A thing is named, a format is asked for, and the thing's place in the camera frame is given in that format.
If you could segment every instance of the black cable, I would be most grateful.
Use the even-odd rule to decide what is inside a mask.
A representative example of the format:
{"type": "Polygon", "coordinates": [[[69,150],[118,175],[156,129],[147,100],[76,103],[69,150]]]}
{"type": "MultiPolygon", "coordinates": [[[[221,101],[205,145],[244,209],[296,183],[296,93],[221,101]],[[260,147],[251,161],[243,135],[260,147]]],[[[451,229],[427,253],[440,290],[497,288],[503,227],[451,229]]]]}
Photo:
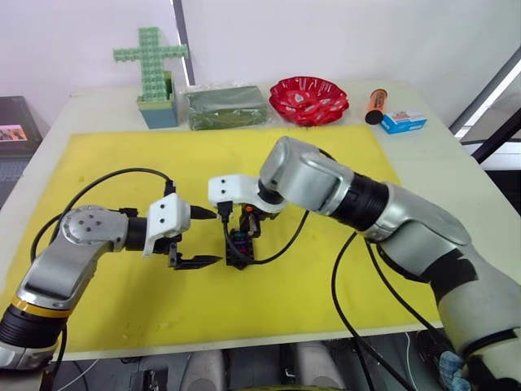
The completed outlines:
{"type": "Polygon", "coordinates": [[[423,326],[425,326],[425,328],[429,332],[431,332],[435,336],[439,337],[441,340],[449,343],[449,346],[452,346],[452,344],[450,343],[450,341],[447,339],[446,336],[444,336],[437,328],[432,326],[429,323],[429,321],[426,320],[422,315],[420,315],[418,312],[416,312],[416,310],[413,307],[411,307],[409,305],[409,303],[407,303],[407,301],[405,301],[403,299],[402,296],[400,296],[400,294],[395,290],[395,288],[392,287],[391,283],[389,283],[389,280],[383,274],[382,269],[380,269],[380,266],[379,266],[378,262],[376,261],[376,257],[374,256],[373,249],[370,246],[370,242],[367,239],[366,239],[366,247],[367,247],[367,252],[369,253],[369,256],[371,258],[371,261],[373,262],[373,266],[376,269],[376,272],[380,276],[381,280],[383,281],[383,283],[385,284],[385,286],[387,287],[389,292],[392,293],[392,295],[395,297],[395,299],[397,299],[398,302],[400,304],[402,304],[406,310],[408,310],[423,326]]]}
{"type": "Polygon", "coordinates": [[[371,374],[369,373],[369,368],[367,367],[366,360],[364,359],[364,355],[361,352],[360,344],[358,343],[356,338],[352,339],[352,345],[355,348],[355,351],[357,352],[358,360],[361,364],[361,369],[364,371],[364,375],[366,377],[367,385],[369,385],[370,391],[376,391],[374,388],[373,380],[371,379],[371,374]]]}
{"type": "Polygon", "coordinates": [[[333,156],[331,156],[329,153],[327,153],[327,152],[324,151],[323,149],[318,148],[318,151],[319,151],[321,154],[323,154],[325,157],[329,157],[331,160],[336,161],[336,159],[335,159],[333,156]]]}
{"type": "Polygon", "coordinates": [[[33,263],[36,258],[36,251],[37,251],[38,243],[40,242],[40,239],[46,233],[46,231],[49,229],[49,227],[52,226],[55,222],[57,222],[59,220],[60,216],[61,216],[61,214],[57,214],[51,220],[46,222],[45,225],[42,228],[40,228],[40,230],[34,237],[33,244],[31,244],[31,252],[30,252],[31,263],[33,263]]]}
{"type": "Polygon", "coordinates": [[[83,380],[83,385],[85,386],[85,391],[89,391],[89,384],[87,383],[87,379],[83,374],[83,370],[81,369],[80,364],[78,364],[76,361],[73,361],[72,364],[74,364],[74,366],[78,368],[78,371],[80,372],[81,379],[83,380]]]}
{"type": "Polygon", "coordinates": [[[339,299],[336,296],[336,275],[338,273],[340,260],[342,259],[342,256],[345,253],[345,250],[348,249],[351,242],[355,239],[357,236],[356,232],[353,232],[351,236],[349,236],[349,239],[345,242],[344,246],[340,249],[339,255],[336,257],[335,265],[333,266],[333,273],[331,275],[331,295],[333,297],[333,303],[335,304],[335,309],[340,318],[342,319],[342,322],[344,322],[345,327],[351,332],[352,336],[357,339],[357,342],[363,346],[365,350],[367,350],[367,353],[369,353],[376,361],[378,361],[380,364],[382,364],[382,367],[384,367],[392,377],[394,377],[405,389],[408,391],[415,391],[412,385],[409,384],[407,380],[405,380],[385,359],[383,359],[380,354],[373,349],[371,345],[369,345],[355,330],[355,328],[351,325],[351,323],[348,321],[348,319],[345,317],[344,312],[342,311],[342,308],[340,307],[339,299]]]}
{"type": "Polygon", "coordinates": [[[291,247],[293,242],[295,242],[296,238],[299,236],[300,232],[302,231],[302,228],[304,227],[304,224],[306,223],[306,220],[308,219],[308,216],[309,216],[309,211],[306,210],[304,212],[304,215],[302,215],[302,218],[300,219],[299,226],[296,228],[295,233],[293,234],[291,239],[289,239],[289,241],[286,243],[286,245],[280,251],[278,251],[278,253],[276,253],[276,254],[274,254],[271,257],[268,257],[266,259],[260,259],[260,260],[255,260],[255,259],[252,259],[252,258],[247,257],[244,254],[242,254],[235,247],[235,244],[234,244],[233,240],[230,238],[230,234],[228,233],[228,223],[227,222],[223,222],[222,223],[222,227],[223,227],[224,232],[225,232],[226,242],[228,243],[228,246],[230,247],[232,253],[238,259],[240,259],[241,261],[246,262],[248,265],[264,265],[266,263],[274,261],[275,259],[277,259],[281,255],[283,255],[291,247]]]}
{"type": "MultiPolygon", "coordinates": [[[[132,168],[129,168],[129,169],[118,169],[117,171],[113,171],[107,175],[103,175],[102,177],[96,179],[95,181],[93,181],[92,183],[90,183],[89,185],[85,186],[83,189],[80,190],[79,193],[77,193],[73,198],[72,200],[69,201],[69,203],[67,204],[67,206],[65,207],[65,209],[63,210],[63,212],[61,213],[60,215],[60,218],[59,220],[61,221],[62,217],[65,216],[65,214],[67,214],[67,212],[69,210],[72,209],[72,207],[74,206],[74,204],[87,192],[89,191],[90,189],[92,189],[93,187],[95,187],[96,185],[100,184],[101,182],[104,182],[106,181],[107,179],[109,178],[113,178],[115,177],[116,175],[121,175],[121,174],[126,174],[126,173],[149,173],[149,174],[154,174],[154,175],[157,175],[159,177],[162,177],[162,179],[164,179],[166,181],[166,187],[168,187],[169,185],[172,186],[172,180],[168,177],[168,175],[166,174],[163,174],[161,173],[160,171],[157,171],[155,169],[145,169],[143,167],[132,167],[132,168]]],[[[56,236],[58,235],[58,230],[59,230],[59,223],[56,225],[56,227],[54,228],[53,232],[52,232],[52,236],[50,237],[50,242],[51,243],[55,238],[56,236]]]]}
{"type": "Polygon", "coordinates": [[[52,368],[52,377],[56,378],[58,374],[59,368],[62,366],[63,355],[65,354],[65,346],[67,345],[67,324],[65,324],[62,328],[62,340],[59,342],[59,353],[56,358],[55,367],[52,368]]]}

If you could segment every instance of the small box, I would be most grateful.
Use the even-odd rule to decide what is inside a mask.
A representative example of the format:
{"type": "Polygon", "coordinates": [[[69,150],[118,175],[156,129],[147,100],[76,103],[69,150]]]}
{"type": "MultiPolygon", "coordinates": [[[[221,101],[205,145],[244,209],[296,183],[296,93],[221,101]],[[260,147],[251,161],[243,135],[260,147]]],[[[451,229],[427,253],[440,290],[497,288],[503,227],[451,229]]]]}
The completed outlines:
{"type": "Polygon", "coordinates": [[[389,134],[394,134],[420,129],[426,122],[427,118],[421,112],[406,110],[403,112],[389,112],[385,114],[380,125],[389,134]]]}

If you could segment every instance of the white table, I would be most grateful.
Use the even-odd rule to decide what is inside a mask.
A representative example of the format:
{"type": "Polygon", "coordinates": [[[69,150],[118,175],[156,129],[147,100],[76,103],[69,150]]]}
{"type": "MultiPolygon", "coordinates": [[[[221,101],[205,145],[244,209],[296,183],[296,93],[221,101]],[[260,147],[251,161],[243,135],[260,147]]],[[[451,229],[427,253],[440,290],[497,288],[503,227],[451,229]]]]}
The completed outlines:
{"type": "MultiPolygon", "coordinates": [[[[344,81],[337,84],[348,93],[351,107],[343,119],[334,125],[364,123],[368,97],[376,88],[388,91],[388,111],[414,108],[427,117],[426,125],[414,132],[389,135],[379,125],[373,126],[372,130],[401,183],[458,217],[470,232],[480,253],[499,270],[521,283],[519,215],[415,89],[403,81],[344,81]]],[[[267,97],[269,86],[262,86],[261,89],[267,97]]],[[[76,133],[147,131],[135,103],[137,95],[138,88],[95,88],[80,90],[71,96],[0,212],[0,289],[5,285],[3,276],[15,256],[25,227],[68,144],[68,136],[76,133]]],[[[281,119],[274,119],[268,126],[290,125],[281,119]]],[[[186,124],[176,128],[186,129],[186,124]]],[[[359,332],[362,335],[372,335],[418,328],[419,325],[415,324],[409,327],[384,327],[359,332]]],[[[172,353],[338,338],[347,335],[347,332],[342,332],[280,336],[204,345],[165,346],[140,349],[132,353],[172,353]]],[[[119,357],[118,354],[125,353],[90,352],[66,354],[65,358],[119,357]]]]}

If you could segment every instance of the orange bottle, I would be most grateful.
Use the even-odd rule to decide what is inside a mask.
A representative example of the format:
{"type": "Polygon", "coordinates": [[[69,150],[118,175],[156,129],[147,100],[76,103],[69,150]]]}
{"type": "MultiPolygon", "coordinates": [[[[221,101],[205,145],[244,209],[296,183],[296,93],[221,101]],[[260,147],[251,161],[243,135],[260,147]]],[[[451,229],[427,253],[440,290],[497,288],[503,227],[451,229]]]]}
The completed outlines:
{"type": "Polygon", "coordinates": [[[383,109],[385,108],[385,99],[387,99],[387,91],[381,88],[371,93],[369,106],[367,106],[366,122],[370,125],[376,125],[382,122],[383,109]]]}

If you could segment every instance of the red decorative plate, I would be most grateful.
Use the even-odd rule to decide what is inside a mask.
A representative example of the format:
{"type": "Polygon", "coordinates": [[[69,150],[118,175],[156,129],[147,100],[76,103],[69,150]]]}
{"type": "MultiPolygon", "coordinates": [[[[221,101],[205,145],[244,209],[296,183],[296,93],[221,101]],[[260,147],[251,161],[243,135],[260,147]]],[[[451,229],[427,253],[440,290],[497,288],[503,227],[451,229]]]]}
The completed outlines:
{"type": "Polygon", "coordinates": [[[269,92],[269,102],[282,118],[300,126],[329,124],[338,120],[349,107],[345,92],[318,77],[284,79],[269,92]]]}

